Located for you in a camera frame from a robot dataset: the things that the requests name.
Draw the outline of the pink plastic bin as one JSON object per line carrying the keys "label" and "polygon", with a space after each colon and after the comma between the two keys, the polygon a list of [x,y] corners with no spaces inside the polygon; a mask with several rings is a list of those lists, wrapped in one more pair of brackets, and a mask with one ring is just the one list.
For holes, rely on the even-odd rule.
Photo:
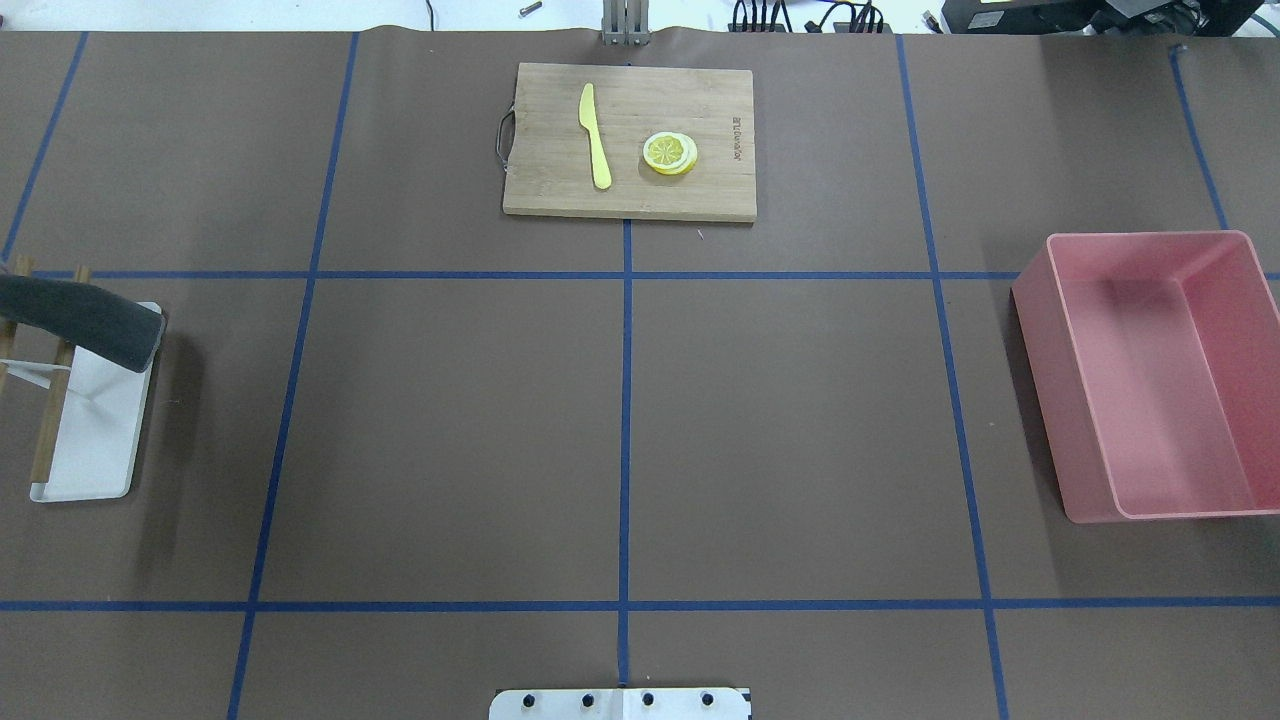
{"label": "pink plastic bin", "polygon": [[1277,309],[1247,234],[1051,234],[1012,296],[1071,521],[1277,512]]}

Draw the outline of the wooden cutting board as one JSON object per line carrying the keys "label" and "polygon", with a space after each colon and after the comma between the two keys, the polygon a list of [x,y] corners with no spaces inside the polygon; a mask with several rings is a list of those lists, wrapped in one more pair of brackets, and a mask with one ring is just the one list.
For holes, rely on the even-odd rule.
{"label": "wooden cutting board", "polygon": [[[613,184],[593,186],[580,94],[595,85]],[[756,209],[755,83],[750,70],[524,61],[502,206],[522,217],[751,224]],[[696,165],[660,176],[641,158],[662,131],[698,145]]]}

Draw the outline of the aluminium frame post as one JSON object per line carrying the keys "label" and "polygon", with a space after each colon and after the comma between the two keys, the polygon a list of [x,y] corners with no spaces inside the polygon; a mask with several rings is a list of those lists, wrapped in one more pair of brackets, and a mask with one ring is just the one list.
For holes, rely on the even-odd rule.
{"label": "aluminium frame post", "polygon": [[650,42],[648,0],[605,0],[602,4],[602,44],[644,46]]}

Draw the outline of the yellow lemon slices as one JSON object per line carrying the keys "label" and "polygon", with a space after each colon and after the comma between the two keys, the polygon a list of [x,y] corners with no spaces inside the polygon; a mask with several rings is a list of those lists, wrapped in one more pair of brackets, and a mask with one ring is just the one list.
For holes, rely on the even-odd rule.
{"label": "yellow lemon slices", "polygon": [[699,151],[691,136],[662,131],[645,140],[641,158],[660,176],[682,176],[696,165]]}

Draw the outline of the yellow plastic knife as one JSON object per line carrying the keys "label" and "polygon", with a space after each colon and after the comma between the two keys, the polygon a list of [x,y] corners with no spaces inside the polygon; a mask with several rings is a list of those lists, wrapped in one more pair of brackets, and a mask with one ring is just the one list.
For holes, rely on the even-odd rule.
{"label": "yellow plastic knife", "polygon": [[595,85],[591,82],[585,83],[581,90],[577,118],[579,124],[588,135],[593,186],[600,191],[609,190],[613,184],[613,178],[596,115]]}

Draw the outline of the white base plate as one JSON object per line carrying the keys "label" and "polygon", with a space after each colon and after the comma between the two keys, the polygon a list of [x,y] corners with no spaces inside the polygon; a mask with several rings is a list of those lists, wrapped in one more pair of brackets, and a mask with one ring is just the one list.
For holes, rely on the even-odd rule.
{"label": "white base plate", "polygon": [[489,719],[751,719],[749,691],[732,687],[511,689]]}

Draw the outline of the dark grey cloth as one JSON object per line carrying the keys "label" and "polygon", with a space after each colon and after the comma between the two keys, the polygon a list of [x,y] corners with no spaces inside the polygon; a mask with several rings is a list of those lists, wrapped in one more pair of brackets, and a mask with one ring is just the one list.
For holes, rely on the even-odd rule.
{"label": "dark grey cloth", "polygon": [[150,369],[163,341],[163,313],[93,284],[4,274],[1,314],[54,334],[129,372]]}

